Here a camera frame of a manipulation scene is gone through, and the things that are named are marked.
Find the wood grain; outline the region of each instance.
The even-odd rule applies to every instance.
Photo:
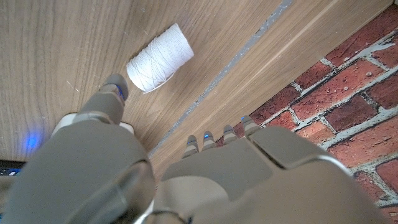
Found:
[[[279,4],[243,1],[0,1],[0,159],[26,161],[62,116],[178,23],[195,56],[162,88],[131,90],[123,121],[149,151]]]
[[[295,1],[152,156],[157,180],[181,158],[186,136],[221,137],[224,125],[240,122],[390,4]]]

